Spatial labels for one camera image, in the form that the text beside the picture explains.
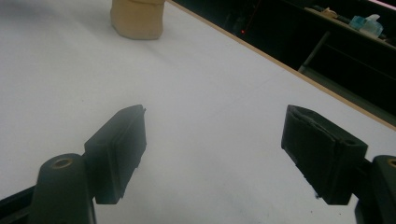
beige container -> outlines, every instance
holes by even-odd
[[[119,35],[132,39],[158,39],[163,33],[165,0],[113,0],[111,23]]]

wooden edge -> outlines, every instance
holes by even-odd
[[[387,121],[377,117],[376,115],[368,112],[367,110],[361,108],[360,106],[353,104],[352,102],[348,101],[344,97],[342,97],[342,96],[338,95],[337,93],[327,89],[326,87],[318,84],[316,81],[312,80],[311,78],[304,76],[303,74],[301,74],[298,71],[288,67],[287,65],[283,64],[282,62],[280,62],[280,61],[276,60],[275,58],[271,57],[270,55],[264,53],[263,51],[255,48],[254,46],[250,45],[249,43],[245,42],[244,40],[242,40],[242,39],[236,37],[235,35],[232,35],[229,32],[223,30],[222,28],[218,27],[217,25],[215,25],[211,21],[208,21],[208,20],[204,19],[203,17],[201,17],[198,14],[186,9],[185,7],[179,5],[178,3],[174,2],[173,0],[166,0],[166,2],[170,3],[171,5],[173,5],[175,7],[178,7],[180,10],[192,15],[194,18],[198,19],[199,21],[202,21],[202,22],[206,23],[207,25],[209,25],[212,28],[214,28],[214,29],[218,30],[219,32],[221,32],[222,34],[227,35],[228,37],[230,37],[234,41],[238,42],[239,44],[241,44],[241,45],[247,47],[248,49],[251,49],[254,52],[260,54],[265,59],[268,59],[269,61],[279,65],[280,67],[284,68],[288,72],[294,74],[295,76],[299,77],[300,79],[304,80],[305,82],[307,82],[307,83],[311,84],[312,86],[316,87],[320,91],[323,91],[323,92],[329,94],[331,97],[341,101],[342,103],[344,103],[345,105],[348,105],[349,107],[352,107],[353,109],[355,109],[358,112],[362,113],[363,115],[369,117],[370,119],[373,119],[373,120],[383,124],[384,126],[392,129],[393,131],[396,131],[396,126],[394,126],[394,125],[388,123]]]

plastic container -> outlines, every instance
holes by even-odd
[[[364,23],[366,23],[366,19],[361,16],[354,16],[350,21],[349,26],[355,30],[358,30],[363,27]]]
[[[379,22],[376,21],[378,18],[378,15],[371,15],[370,17],[366,18],[366,22],[359,29],[359,31],[371,37],[379,37],[384,28]]]

dark background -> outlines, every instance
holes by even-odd
[[[174,1],[295,70],[330,33],[309,64],[310,77],[396,125],[396,11],[367,0]],[[396,0],[383,2],[396,6]],[[304,10],[312,6],[329,7],[346,21],[378,14],[384,27],[380,38],[388,44]]]

white table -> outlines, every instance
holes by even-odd
[[[354,134],[367,159],[396,132],[285,66],[165,3],[159,40],[123,38],[110,0],[0,0],[0,199],[83,144],[118,110],[146,109],[147,150],[98,223],[355,223],[316,200],[280,148],[287,105]]]

